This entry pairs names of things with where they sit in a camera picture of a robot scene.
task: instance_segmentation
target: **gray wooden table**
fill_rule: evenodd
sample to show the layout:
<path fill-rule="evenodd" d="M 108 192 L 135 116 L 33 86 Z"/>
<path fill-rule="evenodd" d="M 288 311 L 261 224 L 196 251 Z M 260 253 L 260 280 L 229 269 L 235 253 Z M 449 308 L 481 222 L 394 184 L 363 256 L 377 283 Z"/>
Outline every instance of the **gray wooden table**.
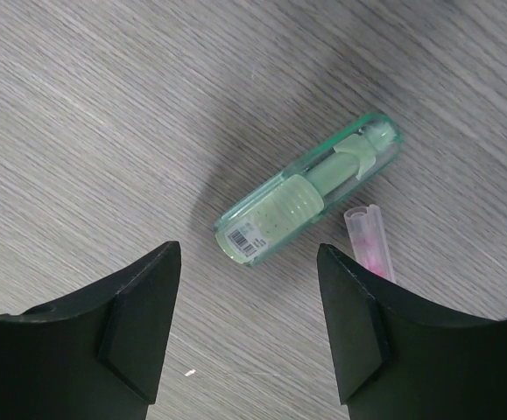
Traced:
<path fill-rule="evenodd" d="M 382 208 L 404 287 L 507 317 L 507 1 L 0 0 L 0 312 L 179 240 L 149 418 L 348 418 L 315 270 L 341 212 L 254 270 L 210 228 L 374 109 L 405 149 L 341 210 Z"/>

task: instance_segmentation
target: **pen cap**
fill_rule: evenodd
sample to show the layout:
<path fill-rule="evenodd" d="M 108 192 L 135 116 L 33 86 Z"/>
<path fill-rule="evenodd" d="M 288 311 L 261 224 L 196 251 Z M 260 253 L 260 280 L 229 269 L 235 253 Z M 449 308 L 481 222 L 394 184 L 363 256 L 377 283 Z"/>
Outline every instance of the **pen cap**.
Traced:
<path fill-rule="evenodd" d="M 356 261 L 365 269 L 395 283 L 382 212 L 375 204 L 356 207 L 344 214 Z"/>
<path fill-rule="evenodd" d="M 380 172 L 395 156 L 401 137 L 386 115 L 369 114 L 289 165 L 323 198 L 326 211 Z"/>

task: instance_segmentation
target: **barcode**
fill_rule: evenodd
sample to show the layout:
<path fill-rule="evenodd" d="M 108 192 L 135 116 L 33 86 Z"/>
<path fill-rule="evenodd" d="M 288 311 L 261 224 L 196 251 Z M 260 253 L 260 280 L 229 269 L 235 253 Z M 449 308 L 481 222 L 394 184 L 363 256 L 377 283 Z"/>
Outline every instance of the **barcode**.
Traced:
<path fill-rule="evenodd" d="M 257 248 L 250 244 L 250 242 L 245 239 L 245 236 L 239 230 L 235 230 L 231 234 L 229 234 L 228 238 L 245 254 L 245 256 L 250 257 L 257 252 Z"/>

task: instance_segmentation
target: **green plastic container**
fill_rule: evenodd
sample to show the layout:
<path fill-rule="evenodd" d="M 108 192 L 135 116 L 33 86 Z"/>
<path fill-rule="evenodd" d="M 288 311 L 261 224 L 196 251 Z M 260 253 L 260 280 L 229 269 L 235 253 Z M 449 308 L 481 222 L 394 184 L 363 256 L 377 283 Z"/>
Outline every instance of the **green plastic container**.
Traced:
<path fill-rule="evenodd" d="M 260 263 L 380 172 L 400 146 L 390 118 L 364 116 L 223 214 L 214 226 L 220 248 L 236 263 Z"/>

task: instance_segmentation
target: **white sticker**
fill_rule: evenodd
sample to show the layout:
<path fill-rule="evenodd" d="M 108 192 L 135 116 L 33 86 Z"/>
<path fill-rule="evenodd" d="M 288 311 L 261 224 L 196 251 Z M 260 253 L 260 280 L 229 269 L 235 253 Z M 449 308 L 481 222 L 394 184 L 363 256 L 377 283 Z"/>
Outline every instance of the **white sticker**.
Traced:
<path fill-rule="evenodd" d="M 238 221 L 228 229 L 226 240 L 230 247 L 247 258 L 247 261 L 269 248 L 269 243 L 263 238 L 257 226 L 247 219 Z"/>

